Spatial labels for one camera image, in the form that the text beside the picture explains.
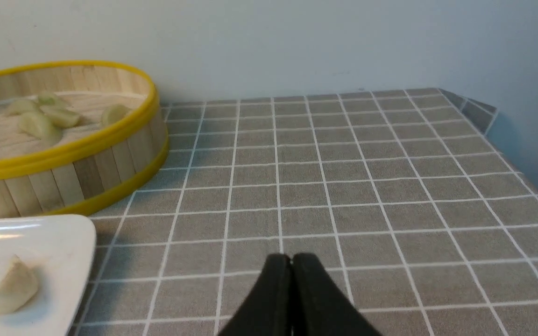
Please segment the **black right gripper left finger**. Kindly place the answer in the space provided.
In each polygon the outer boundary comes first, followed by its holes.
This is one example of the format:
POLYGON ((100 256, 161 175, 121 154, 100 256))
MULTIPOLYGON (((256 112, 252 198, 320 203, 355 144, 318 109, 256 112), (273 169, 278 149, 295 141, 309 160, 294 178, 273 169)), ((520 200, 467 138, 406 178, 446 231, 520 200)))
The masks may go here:
POLYGON ((284 254, 269 254, 260 275, 220 336, 290 336, 292 268, 284 254))

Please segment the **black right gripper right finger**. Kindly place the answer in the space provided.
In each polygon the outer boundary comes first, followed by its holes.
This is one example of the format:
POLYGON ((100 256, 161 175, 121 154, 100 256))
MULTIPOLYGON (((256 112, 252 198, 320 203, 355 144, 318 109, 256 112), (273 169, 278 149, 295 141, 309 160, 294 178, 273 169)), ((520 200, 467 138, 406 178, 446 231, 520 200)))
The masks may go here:
POLYGON ((294 336, 380 336, 337 287, 319 258, 297 253, 292 260, 294 336))

